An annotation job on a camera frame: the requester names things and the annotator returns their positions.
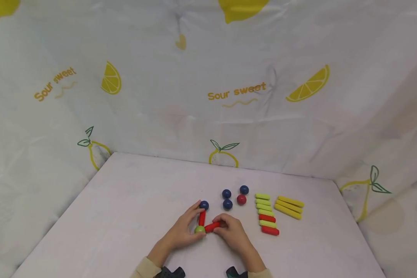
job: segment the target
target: beige sleeve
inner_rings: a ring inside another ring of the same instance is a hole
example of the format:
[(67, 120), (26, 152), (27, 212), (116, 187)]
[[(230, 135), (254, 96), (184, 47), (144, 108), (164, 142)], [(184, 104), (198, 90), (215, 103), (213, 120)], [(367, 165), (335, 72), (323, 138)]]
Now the beige sleeve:
[(270, 273), (270, 270), (268, 269), (265, 269), (259, 273), (249, 272), (247, 274), (249, 275), (249, 278), (273, 278), (272, 273)]
[(138, 264), (130, 278), (154, 278), (161, 272), (161, 269), (144, 257)]

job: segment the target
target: yellow stick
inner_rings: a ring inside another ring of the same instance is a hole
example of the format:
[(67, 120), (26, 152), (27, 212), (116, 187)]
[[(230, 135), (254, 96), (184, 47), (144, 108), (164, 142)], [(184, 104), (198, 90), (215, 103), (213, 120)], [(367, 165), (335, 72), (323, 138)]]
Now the yellow stick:
[(267, 215), (267, 216), (275, 216), (275, 214), (274, 213), (272, 213), (271, 211), (268, 211), (268, 210), (258, 210), (258, 214), (264, 214), (264, 215)]
[(266, 221), (266, 220), (260, 220), (259, 225), (260, 226), (267, 226), (267, 227), (270, 227), (270, 228), (276, 228), (276, 223)]
[(270, 205), (256, 204), (256, 208), (258, 208), (259, 210), (272, 211), (272, 207)]
[(280, 201), (287, 202), (287, 203), (290, 203), (292, 205), (296, 205), (297, 207), (304, 208), (304, 203), (303, 202), (300, 202), (300, 201), (297, 201), (297, 200), (292, 200), (292, 199), (286, 198), (284, 196), (278, 196), (278, 199)]
[(291, 204), (289, 204), (287, 202), (283, 202), (281, 200), (276, 200), (275, 201), (275, 204), (282, 205), (283, 207), (286, 207), (288, 209), (290, 208), (291, 210), (294, 210), (294, 211), (296, 211), (299, 214), (303, 213), (303, 209), (302, 208), (296, 207), (294, 205), (291, 205)]
[(256, 193), (255, 194), (255, 198), (264, 199), (264, 200), (270, 200), (270, 196), (267, 195), (267, 194), (259, 194), (259, 193)]
[(293, 217), (294, 219), (301, 220), (301, 214), (294, 212), (293, 210), (290, 210), (289, 208), (285, 208), (279, 204), (275, 204), (274, 208), (284, 214), (287, 214), (288, 216)]
[(263, 199), (255, 199), (255, 204), (272, 205), (270, 201), (263, 200)]

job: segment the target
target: table surface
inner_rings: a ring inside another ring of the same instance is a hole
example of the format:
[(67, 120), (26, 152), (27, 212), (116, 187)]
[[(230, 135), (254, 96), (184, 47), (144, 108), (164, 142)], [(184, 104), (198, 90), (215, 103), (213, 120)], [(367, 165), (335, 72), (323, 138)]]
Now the table surface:
[[(241, 185), (247, 203), (236, 204)], [(334, 182), (210, 164), (114, 153), (17, 270), (14, 278), (130, 277), (138, 262), (198, 199), (210, 204), (206, 224), (228, 213), (244, 229), (274, 277), (384, 278)], [(276, 210), (280, 235), (263, 234), (255, 193), (305, 203), (302, 220)], [(166, 266), (186, 277), (225, 277), (244, 266), (215, 234), (175, 252)]]

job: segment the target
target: magnetic ball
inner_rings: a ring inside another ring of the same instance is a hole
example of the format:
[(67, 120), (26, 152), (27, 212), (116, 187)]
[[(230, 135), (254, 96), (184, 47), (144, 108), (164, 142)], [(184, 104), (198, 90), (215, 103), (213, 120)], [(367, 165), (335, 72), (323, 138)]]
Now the magnetic ball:
[(224, 198), (224, 199), (230, 199), (230, 197), (232, 196), (232, 193), (230, 192), (230, 190), (228, 190), (228, 189), (224, 189), (223, 191), (222, 191), (222, 197)]
[(243, 205), (243, 204), (245, 204), (245, 203), (247, 202), (247, 198), (246, 198), (246, 196), (245, 196), (245, 195), (243, 195), (243, 194), (238, 195), (238, 197), (237, 197), (237, 202), (238, 202), (238, 205)]
[(195, 234), (196, 234), (197, 232), (205, 232), (205, 228), (204, 228), (203, 226), (197, 226), (197, 227), (195, 228)]
[(229, 199), (225, 199), (224, 202), (222, 202), (222, 206), (225, 210), (230, 210), (233, 207), (234, 203), (230, 201)]
[(241, 194), (247, 195), (249, 194), (249, 188), (247, 187), (247, 185), (241, 185), (241, 187), (239, 188), (239, 192), (241, 192)]
[(201, 203), (199, 204), (199, 208), (208, 210), (208, 208), (209, 208), (209, 202), (207, 202), (207, 201), (201, 201)]

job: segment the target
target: right hand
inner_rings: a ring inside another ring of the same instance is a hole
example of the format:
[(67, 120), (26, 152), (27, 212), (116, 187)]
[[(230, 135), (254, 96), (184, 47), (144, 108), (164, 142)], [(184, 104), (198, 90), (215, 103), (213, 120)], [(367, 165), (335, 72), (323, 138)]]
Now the right hand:
[(240, 254), (247, 252), (247, 249), (253, 249), (241, 221), (229, 214), (220, 214), (213, 222), (220, 222), (220, 227), (215, 228), (214, 233), (222, 237), (231, 249)]

